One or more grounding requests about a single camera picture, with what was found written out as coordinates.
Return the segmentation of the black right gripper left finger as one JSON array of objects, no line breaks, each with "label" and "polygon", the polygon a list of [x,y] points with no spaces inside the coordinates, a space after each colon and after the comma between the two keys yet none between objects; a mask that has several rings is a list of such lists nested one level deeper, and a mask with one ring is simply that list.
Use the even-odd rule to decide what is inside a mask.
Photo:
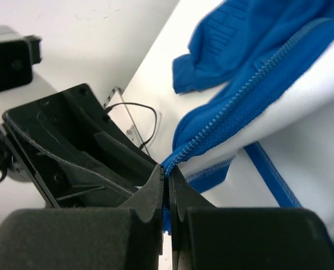
[{"label": "black right gripper left finger", "polygon": [[0,269],[157,269],[164,173],[117,208],[21,209],[0,225]]}]

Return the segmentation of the blue fleece zip jacket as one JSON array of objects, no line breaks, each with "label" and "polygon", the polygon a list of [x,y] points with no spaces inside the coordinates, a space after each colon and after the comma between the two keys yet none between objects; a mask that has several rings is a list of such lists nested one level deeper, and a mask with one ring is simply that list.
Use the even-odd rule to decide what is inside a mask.
[{"label": "blue fleece zip jacket", "polygon": [[306,208],[334,243],[334,1],[225,1],[173,61],[188,112],[163,161],[222,206]]}]

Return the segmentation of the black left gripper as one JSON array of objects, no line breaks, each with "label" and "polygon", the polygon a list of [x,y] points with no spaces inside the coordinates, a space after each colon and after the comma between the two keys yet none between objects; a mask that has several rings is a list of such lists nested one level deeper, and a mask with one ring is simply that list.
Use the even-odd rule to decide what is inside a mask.
[{"label": "black left gripper", "polygon": [[3,114],[11,138],[0,130],[0,183],[31,182],[55,207],[117,207],[151,172],[116,172],[100,162],[63,95],[51,95]]}]

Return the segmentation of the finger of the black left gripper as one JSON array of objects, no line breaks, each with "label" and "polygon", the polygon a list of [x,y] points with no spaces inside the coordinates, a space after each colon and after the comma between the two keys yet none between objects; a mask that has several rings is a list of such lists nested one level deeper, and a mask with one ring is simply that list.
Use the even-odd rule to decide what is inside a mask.
[{"label": "finger of the black left gripper", "polygon": [[83,83],[61,92],[88,138],[97,147],[100,162],[116,172],[151,172],[157,163],[120,130]]}]

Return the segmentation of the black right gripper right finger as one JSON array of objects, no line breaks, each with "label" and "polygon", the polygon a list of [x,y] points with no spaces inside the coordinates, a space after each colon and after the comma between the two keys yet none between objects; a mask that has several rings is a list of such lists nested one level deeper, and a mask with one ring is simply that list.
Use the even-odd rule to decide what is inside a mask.
[{"label": "black right gripper right finger", "polygon": [[303,208],[218,208],[169,176],[173,269],[334,269],[323,222]]}]

